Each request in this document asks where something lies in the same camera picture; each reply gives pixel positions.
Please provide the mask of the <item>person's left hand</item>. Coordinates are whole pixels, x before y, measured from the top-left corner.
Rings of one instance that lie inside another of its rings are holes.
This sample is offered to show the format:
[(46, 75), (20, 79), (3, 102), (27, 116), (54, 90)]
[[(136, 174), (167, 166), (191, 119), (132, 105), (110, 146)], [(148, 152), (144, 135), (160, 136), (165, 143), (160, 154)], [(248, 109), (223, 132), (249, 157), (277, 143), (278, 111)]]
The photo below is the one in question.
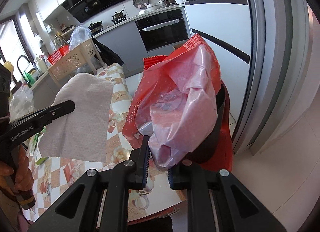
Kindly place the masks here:
[(13, 191), (5, 179), (12, 174), (15, 174), (15, 190), (28, 191), (33, 187), (34, 179), (32, 177), (32, 172), (29, 169), (29, 158), (26, 156), (26, 151), (22, 145), (19, 147), (18, 168), (16, 171), (7, 164), (1, 162), (1, 189), (14, 196)]

